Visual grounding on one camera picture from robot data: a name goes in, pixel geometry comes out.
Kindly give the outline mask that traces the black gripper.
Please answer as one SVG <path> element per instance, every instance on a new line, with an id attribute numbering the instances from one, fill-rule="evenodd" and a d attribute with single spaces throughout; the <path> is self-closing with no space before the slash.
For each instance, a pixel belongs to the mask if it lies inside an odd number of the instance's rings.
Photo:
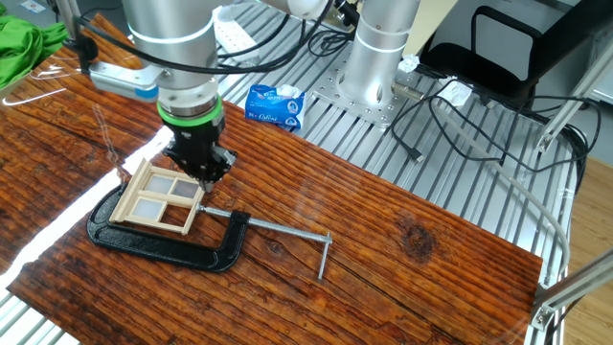
<path id="1" fill-rule="evenodd" d="M 207 122 L 198 126 L 171 125 L 170 129 L 173 132 L 173 144 L 163 148 L 163 154 L 185 174 L 195 179 L 203 190 L 210 192 L 231 170 L 238 157 L 234 150 L 217 146 L 224 123 L 214 125 L 212 122 Z M 204 180 L 205 171 L 198 161 L 207 159 L 207 175 Z"/>

